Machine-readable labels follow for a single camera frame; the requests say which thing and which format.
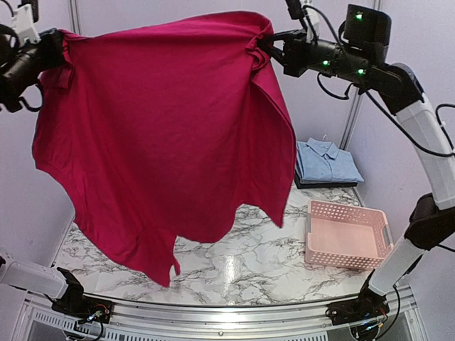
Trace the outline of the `magenta red garment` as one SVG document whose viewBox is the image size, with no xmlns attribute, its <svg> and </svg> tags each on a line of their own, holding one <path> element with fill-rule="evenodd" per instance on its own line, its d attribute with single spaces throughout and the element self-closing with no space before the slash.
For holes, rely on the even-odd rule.
<svg viewBox="0 0 455 341">
<path fill-rule="evenodd" d="M 272 32 L 263 15 L 234 11 L 63 33 L 63 65 L 41 77 L 32 154 L 112 261 L 167 287 L 178 237 L 217 242 L 244 204 L 282 226 L 296 137 L 257 44 Z"/>
</svg>

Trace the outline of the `light blue shirt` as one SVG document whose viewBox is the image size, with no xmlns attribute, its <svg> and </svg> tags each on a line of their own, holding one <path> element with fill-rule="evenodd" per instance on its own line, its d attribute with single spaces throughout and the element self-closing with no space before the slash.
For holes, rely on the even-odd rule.
<svg viewBox="0 0 455 341">
<path fill-rule="evenodd" d="M 350 152 L 339 149 L 330 141 L 310 138 L 296 143 L 296 172 L 299 182 L 362 183 Z"/>
</svg>

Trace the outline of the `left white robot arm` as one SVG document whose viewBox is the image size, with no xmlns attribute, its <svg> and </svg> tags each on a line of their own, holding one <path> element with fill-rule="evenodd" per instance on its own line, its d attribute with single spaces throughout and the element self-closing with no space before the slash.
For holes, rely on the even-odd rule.
<svg viewBox="0 0 455 341">
<path fill-rule="evenodd" d="M 39 112 L 41 109 L 32 107 L 22 94 L 31 86 L 42 91 L 38 76 L 64 63 L 63 34 L 52 28 L 38 37 L 36 43 L 28 41 L 21 45 L 13 29 L 1 26 L 1 105 L 8 112 L 23 108 Z M 1 283 L 42 293 L 75 316 L 83 316 L 90 309 L 82 284 L 70 271 L 19 261 L 6 251 L 1 252 Z"/>
</svg>

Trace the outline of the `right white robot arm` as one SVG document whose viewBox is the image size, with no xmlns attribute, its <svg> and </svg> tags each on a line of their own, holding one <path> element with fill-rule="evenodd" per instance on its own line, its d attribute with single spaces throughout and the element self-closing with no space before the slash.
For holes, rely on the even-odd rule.
<svg viewBox="0 0 455 341">
<path fill-rule="evenodd" d="M 327 266 L 375 265 L 347 309 L 367 318 L 386 303 L 387 293 L 411 272 L 426 251 L 454 233 L 454 150 L 435 108 L 413 71 L 385 62 L 386 38 L 347 43 L 308 41 L 305 30 L 276 33 L 259 48 L 299 77 L 315 70 L 351 82 L 360 92 L 376 91 L 378 108 L 414 144 L 432 191 L 422 196 L 409 226 L 396 243 L 389 240 L 386 217 L 379 210 L 311 201 L 306 226 L 305 260 Z"/>
</svg>

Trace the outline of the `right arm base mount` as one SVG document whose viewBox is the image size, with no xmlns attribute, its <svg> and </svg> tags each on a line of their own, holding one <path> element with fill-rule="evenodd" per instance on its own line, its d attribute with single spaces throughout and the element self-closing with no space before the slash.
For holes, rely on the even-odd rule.
<svg viewBox="0 0 455 341">
<path fill-rule="evenodd" d="M 342 325 L 376 318 L 389 312 L 390 308 L 384 297 L 379 299 L 357 297 L 330 303 L 325 314 L 332 325 Z"/>
</svg>

